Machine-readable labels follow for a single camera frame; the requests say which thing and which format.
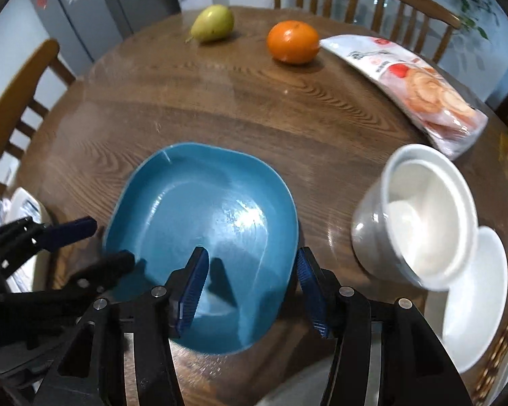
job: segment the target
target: snack bag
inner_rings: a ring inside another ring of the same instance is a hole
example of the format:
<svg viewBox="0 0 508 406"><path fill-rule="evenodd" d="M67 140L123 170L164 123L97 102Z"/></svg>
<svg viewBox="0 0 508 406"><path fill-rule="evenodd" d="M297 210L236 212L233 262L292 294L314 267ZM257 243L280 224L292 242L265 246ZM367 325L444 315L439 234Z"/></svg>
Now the snack bag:
<svg viewBox="0 0 508 406"><path fill-rule="evenodd" d="M437 70L398 44L339 35L320 45L374 81L449 159L469 149L487 124Z"/></svg>

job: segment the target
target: round wooden table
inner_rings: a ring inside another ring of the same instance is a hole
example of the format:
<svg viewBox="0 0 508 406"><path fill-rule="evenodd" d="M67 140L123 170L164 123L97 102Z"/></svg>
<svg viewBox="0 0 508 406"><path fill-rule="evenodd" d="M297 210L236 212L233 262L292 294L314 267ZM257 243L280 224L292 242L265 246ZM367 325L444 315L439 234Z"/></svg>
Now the round wooden table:
<svg viewBox="0 0 508 406"><path fill-rule="evenodd" d="M351 248L352 212L403 144L423 134L372 83L322 50L307 66L271 59L266 35L286 19L306 21L322 38L369 35L359 26L296 10L234 8L236 28L225 41L185 43L196 13L174 16L128 38L76 81L29 146L17 184L59 221L92 215L108 223L132 171L149 155L194 141L249 153L274 167L290 188L301 243L321 266L371 299L412 299L425 292L367 275ZM470 91L450 82L490 119L456 165L465 176L480 224L494 228L508 256L508 128ZM86 264L72 247L58 259L55 286ZM508 301L500 329L508 320ZM280 383L329 356L305 316L296 281L278 319L247 351L204 356L172 344L187 405L253 405ZM464 374L472 389L488 353Z"/></svg>

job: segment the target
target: green pear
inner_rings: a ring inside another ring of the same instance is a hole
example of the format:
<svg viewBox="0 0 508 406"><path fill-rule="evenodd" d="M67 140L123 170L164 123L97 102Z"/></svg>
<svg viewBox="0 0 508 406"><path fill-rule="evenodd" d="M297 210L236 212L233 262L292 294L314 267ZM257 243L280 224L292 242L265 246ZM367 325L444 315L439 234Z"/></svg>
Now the green pear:
<svg viewBox="0 0 508 406"><path fill-rule="evenodd" d="M195 19L190 35L200 43L227 37L233 30L233 13L223 5L215 4L204 9Z"/></svg>

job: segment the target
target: orange fruit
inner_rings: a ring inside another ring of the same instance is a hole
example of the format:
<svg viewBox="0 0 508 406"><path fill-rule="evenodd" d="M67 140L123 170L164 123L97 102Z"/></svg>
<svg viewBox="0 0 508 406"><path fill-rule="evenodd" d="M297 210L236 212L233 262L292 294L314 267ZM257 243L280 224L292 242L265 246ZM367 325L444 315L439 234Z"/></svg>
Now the orange fruit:
<svg viewBox="0 0 508 406"><path fill-rule="evenodd" d="M318 32L302 21L282 21L267 35L267 47L273 58L287 64L305 64L320 50Z"/></svg>

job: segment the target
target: blue square dish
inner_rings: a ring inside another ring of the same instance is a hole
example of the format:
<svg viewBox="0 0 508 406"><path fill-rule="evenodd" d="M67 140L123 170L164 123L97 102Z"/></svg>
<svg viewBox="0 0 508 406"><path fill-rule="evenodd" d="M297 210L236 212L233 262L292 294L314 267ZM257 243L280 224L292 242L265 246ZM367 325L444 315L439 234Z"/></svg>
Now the blue square dish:
<svg viewBox="0 0 508 406"><path fill-rule="evenodd" d="M177 342L208 354L250 347L274 322L294 265L297 212L279 175L261 160L197 143L153 154L133 173L103 248L135 255L113 290L130 300L166 282L193 249L210 268L194 321Z"/></svg>

